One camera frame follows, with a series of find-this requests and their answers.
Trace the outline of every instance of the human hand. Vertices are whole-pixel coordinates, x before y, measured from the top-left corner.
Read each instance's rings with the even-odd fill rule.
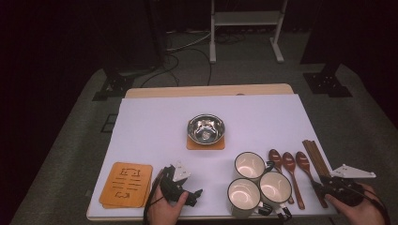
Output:
[[[365,190],[375,193],[372,187],[364,184],[360,185],[362,185]],[[368,191],[365,191],[365,195],[378,201],[378,199]],[[359,205],[352,207],[340,202],[329,194],[327,194],[325,198],[348,218],[351,225],[384,225],[384,218],[381,213],[366,199],[363,199]]]
[[[175,225],[187,198],[188,192],[185,191],[179,196],[178,202],[171,205],[163,197],[161,187],[157,186],[147,213],[150,225]]]

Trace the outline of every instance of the white table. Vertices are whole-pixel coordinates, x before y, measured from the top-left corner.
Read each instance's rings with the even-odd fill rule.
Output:
[[[279,90],[279,95],[264,95],[271,94],[269,90],[272,88]],[[226,190],[234,179],[234,160],[239,153],[251,151],[268,160],[268,151],[272,148],[281,154],[306,153],[301,142],[314,140],[326,159],[299,96],[294,95],[287,84],[133,89],[126,97],[121,103],[87,210],[91,220],[142,219],[143,208],[104,209],[99,202],[112,165],[118,161],[150,164],[157,174],[163,167],[181,160],[191,171],[184,188],[188,191],[202,188],[204,192],[194,207],[183,208],[180,218],[209,219],[232,218]],[[201,113],[213,113],[224,121],[223,150],[186,148],[187,122]],[[311,170],[314,179],[318,180],[314,166]],[[296,204],[288,205],[293,217],[336,214],[333,207],[324,209],[320,206],[303,171],[296,169],[296,177],[306,209],[299,210]]]

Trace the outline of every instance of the black device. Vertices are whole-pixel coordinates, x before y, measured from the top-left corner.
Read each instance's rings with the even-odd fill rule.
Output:
[[[182,165],[178,164],[177,167],[180,169],[182,168]],[[155,181],[153,182],[152,190],[150,191],[148,200],[146,201],[145,204],[144,219],[143,219],[144,225],[149,224],[147,218],[147,212],[149,210],[149,207],[160,200],[158,199],[152,202],[152,198],[155,195],[155,190],[158,186],[161,187],[161,193],[163,194],[163,197],[167,201],[177,202],[179,196],[181,196],[181,194],[184,193],[184,191],[186,191],[184,190],[182,185],[188,180],[188,176],[190,175],[190,173],[186,171],[178,171],[179,173],[185,173],[185,174],[183,176],[179,176],[180,179],[175,179],[175,172],[176,172],[176,167],[174,167],[173,165],[170,165],[170,167],[164,167],[161,173],[156,177]],[[185,204],[194,207],[197,203],[196,199],[202,195],[202,192],[203,192],[202,189],[199,189],[194,193],[188,191],[189,194],[187,200],[185,201]]]
[[[173,177],[176,172],[176,168],[173,165],[170,167],[165,167],[163,169],[163,178],[161,179],[161,193],[168,201],[177,202],[179,196],[184,193],[184,188],[182,185],[188,180],[188,178],[174,181]],[[196,199],[202,195],[203,190],[196,190],[194,193],[188,191],[188,199],[185,201],[186,205],[194,207],[196,205]]]
[[[321,183],[312,181],[313,188],[323,197],[326,194],[338,199],[350,206],[359,205],[363,201],[363,187],[357,184],[352,178],[319,176]]]

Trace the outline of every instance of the cup rim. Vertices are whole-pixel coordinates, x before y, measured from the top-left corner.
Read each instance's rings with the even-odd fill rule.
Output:
[[[281,177],[284,177],[284,179],[285,179],[285,180],[287,181],[287,183],[289,184],[289,186],[290,186],[290,193],[289,193],[288,197],[287,197],[284,201],[275,202],[275,201],[271,200],[270,198],[268,198],[268,197],[263,193],[263,190],[261,189],[261,180],[262,180],[263,177],[266,176],[268,173],[275,173],[275,174],[280,175]],[[268,199],[268,200],[269,200],[270,202],[272,202],[272,203],[285,203],[285,202],[290,198],[290,196],[292,196],[292,192],[293,192],[292,184],[290,183],[289,179],[287,179],[287,177],[286,177],[285,175],[283,175],[282,173],[280,173],[280,172],[266,172],[266,173],[264,173],[263,175],[261,175],[260,181],[258,182],[258,189],[260,190],[260,195],[261,195],[261,196],[264,196],[264,198]]]
[[[231,201],[231,198],[230,198],[230,196],[229,196],[229,188],[230,188],[230,187],[232,186],[232,184],[234,184],[237,180],[245,180],[245,181],[248,181],[248,182],[250,182],[250,183],[253,183],[253,186],[255,187],[255,189],[258,190],[258,196],[259,196],[258,202],[254,205],[253,208],[249,208],[249,209],[240,208],[240,207],[234,205],[233,202]],[[261,190],[260,190],[260,189],[258,188],[258,186],[254,183],[254,181],[252,181],[252,180],[250,180],[250,179],[248,179],[248,178],[237,178],[237,179],[233,180],[233,181],[229,184],[229,186],[228,186],[226,195],[228,196],[228,200],[229,200],[229,202],[233,205],[233,207],[235,207],[235,208],[237,208],[237,209],[240,209],[240,210],[253,210],[253,209],[254,209],[255,207],[257,207],[258,204],[261,202]]]
[[[258,158],[260,158],[261,161],[262,161],[263,164],[264,164],[264,170],[263,170],[263,172],[261,172],[258,176],[255,176],[255,177],[247,177],[246,175],[240,173],[240,171],[237,169],[237,159],[238,159],[241,155],[247,154],[247,153],[254,154],[254,155],[258,156]],[[234,167],[235,167],[235,170],[237,171],[237,173],[239,173],[239,175],[241,175],[241,176],[243,176],[243,177],[246,177],[247,179],[257,179],[257,178],[260,178],[261,176],[263,176],[263,175],[265,174],[267,165],[266,165],[266,162],[263,160],[263,158],[260,157],[260,155],[254,153],[254,152],[242,152],[242,153],[240,153],[239,155],[237,155],[237,157],[235,157],[235,164],[234,164]]]

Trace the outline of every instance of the dark background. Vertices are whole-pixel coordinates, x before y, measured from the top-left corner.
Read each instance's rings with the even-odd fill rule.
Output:
[[[0,224],[12,219],[95,71],[157,67],[162,41],[156,34],[209,29],[209,0],[148,2],[1,1],[1,123],[6,126],[1,131]],[[218,10],[272,10],[281,3],[216,2]],[[397,126],[398,25],[391,2],[290,1],[283,30],[312,29],[301,63],[326,63],[337,56],[360,75]],[[153,17],[149,8],[160,8],[159,14]]]

